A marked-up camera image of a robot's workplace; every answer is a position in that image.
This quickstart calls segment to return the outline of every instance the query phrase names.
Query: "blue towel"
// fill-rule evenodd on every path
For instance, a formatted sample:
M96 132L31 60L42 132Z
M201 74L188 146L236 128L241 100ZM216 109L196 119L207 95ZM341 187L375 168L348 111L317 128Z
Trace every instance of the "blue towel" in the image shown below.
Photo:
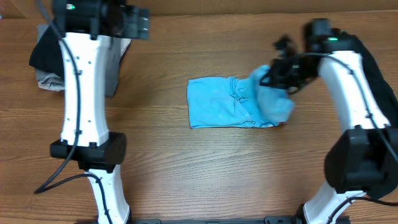
M263 65L249 78L189 80L187 98L192 128L268 128L286 122L294 108L285 90L259 86L269 67Z

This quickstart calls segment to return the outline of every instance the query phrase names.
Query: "folded cloth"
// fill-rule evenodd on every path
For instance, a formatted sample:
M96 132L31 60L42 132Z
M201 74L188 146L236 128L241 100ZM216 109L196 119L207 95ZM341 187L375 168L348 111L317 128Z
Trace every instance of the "folded cloth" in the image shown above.
M57 36L48 24L37 26L37 45L30 56L29 65L35 68L39 88L51 91L65 90L63 60ZM130 39L115 39L109 58L121 60L131 43ZM108 60L105 74L105 95L113 96L119 79L119 60Z
M286 91L259 86L260 78L268 69L262 66L244 80L235 77L189 80L191 127L268 128L286 121L294 107ZM271 110L266 103L279 108Z

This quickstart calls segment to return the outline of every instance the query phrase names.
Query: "white arm segment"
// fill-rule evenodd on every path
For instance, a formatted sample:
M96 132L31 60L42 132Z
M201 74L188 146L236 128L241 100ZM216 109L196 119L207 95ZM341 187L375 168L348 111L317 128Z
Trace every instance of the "white arm segment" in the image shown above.
M64 40L81 70L81 134L78 146L89 146L90 142L100 146L109 138L105 120L105 71L111 37L99 35L97 40L91 40L89 34L69 32ZM76 80L72 61L62 43L60 46L65 67L65 120L61 140L67 140L72 145L77 113Z
M81 90L81 119L78 146L88 147L90 142L97 146L105 143L109 138L109 130L105 119L105 72L112 47L111 37L99 35L97 40L91 40L89 34L67 33L64 40L68 43L75 57ZM72 62L64 48L62 50L65 67L65 120L61 134L62 140L72 145L75 140L76 129L76 80ZM106 205L113 224L126 224L129 218L129 205L123 194L120 165L116 165L111 174L105 170L90 169L89 173L98 176L104 187ZM108 224L105 215L102 195L95 179L89 177L98 207L98 224Z
M304 216L307 224L325 224L327 223L331 213L337 208L344 200L348 197L361 197L365 193L361 190L349 191L344 194L336 193L333 187L330 187L328 182L325 181L319 188L318 193L315 197L307 201L304 205ZM335 215L333 222L349 207L347 203L340 211Z
M108 174L105 170L98 169L90 169L88 173L94 174L101 179L105 191L106 206L109 210L112 223L126 224L129 219L130 208L124 198L120 165L116 165L111 174ZM89 177L89 180L98 207L98 224L109 224L108 218L105 215L100 187L94 178Z
M341 60L355 71L378 128L389 126L390 122L379 109L364 76L362 56L352 51L337 51L330 56ZM366 117L368 112L365 110L358 84L345 67L330 58L323 58L318 68L318 74L324 79L335 102L342 132L353 129L356 125L360 125L363 129L374 128L371 120Z
M330 56L341 60L354 70L364 90L370 112L373 114L373 119L378 128L389 126L390 122L379 109L376 100L373 98L368 81L364 76L362 56L352 51L333 52ZM353 129L357 125L360 125L363 129L374 128L371 120L367 118L368 112L365 110L365 104L358 84L353 75L350 75L345 67L330 58L323 58L318 68L318 74L324 79L331 97L335 102L341 132L345 132L347 129ZM316 196L304 205L303 210L307 224L327 223L331 213L344 200L348 197L363 195L365 195L365 193L360 190L338 194L334 188L330 187L329 184L325 182ZM348 203L335 215L332 223L336 222L337 217L343 213L349 205Z

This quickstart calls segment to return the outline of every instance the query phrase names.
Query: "wooden table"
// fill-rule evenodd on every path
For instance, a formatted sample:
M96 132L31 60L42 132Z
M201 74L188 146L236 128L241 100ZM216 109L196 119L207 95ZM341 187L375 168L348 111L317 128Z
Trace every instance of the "wooden table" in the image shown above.
M127 134L124 193L135 218L261 218L294 214L324 181L323 160L340 136L321 80L293 99L286 125L268 129L190 129L186 87L198 77L244 78L277 56L282 34L327 17L357 34L398 90L398 12L167 16L152 18L151 40L135 41L118 92L106 100L110 130ZM60 165L49 155L63 123L63 92L37 87L28 66L41 20L0 21L0 223L46 224L97 215L80 179L33 191ZM79 174L71 162L59 179ZM397 201L398 191L386 200ZM397 223L398 211L356 202L354 223Z

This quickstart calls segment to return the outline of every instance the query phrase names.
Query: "green led light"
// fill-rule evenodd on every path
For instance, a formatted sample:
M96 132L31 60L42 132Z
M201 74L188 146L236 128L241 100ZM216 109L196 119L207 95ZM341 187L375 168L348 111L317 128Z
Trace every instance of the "green led light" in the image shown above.
M68 10L74 10L75 9L75 5L74 4L67 4L67 9Z

